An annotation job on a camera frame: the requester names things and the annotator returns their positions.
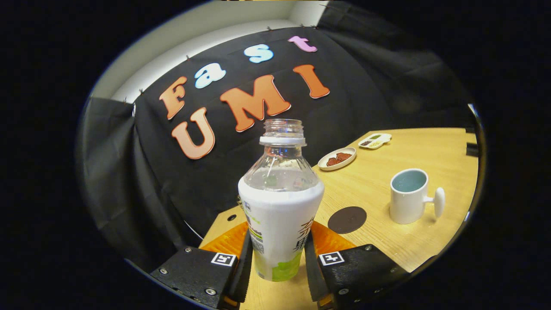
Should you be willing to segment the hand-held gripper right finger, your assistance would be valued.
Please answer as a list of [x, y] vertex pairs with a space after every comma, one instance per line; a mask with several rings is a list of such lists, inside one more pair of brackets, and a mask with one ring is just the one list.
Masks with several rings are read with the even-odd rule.
[[375, 245], [356, 246], [317, 221], [304, 251], [308, 287], [319, 310], [351, 310], [410, 275]]

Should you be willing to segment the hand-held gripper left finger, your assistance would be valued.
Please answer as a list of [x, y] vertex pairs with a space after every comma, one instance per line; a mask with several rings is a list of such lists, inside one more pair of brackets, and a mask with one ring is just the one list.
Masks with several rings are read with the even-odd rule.
[[248, 292], [252, 253], [248, 223], [243, 222], [201, 248], [181, 249], [150, 275], [207, 308], [238, 310]]

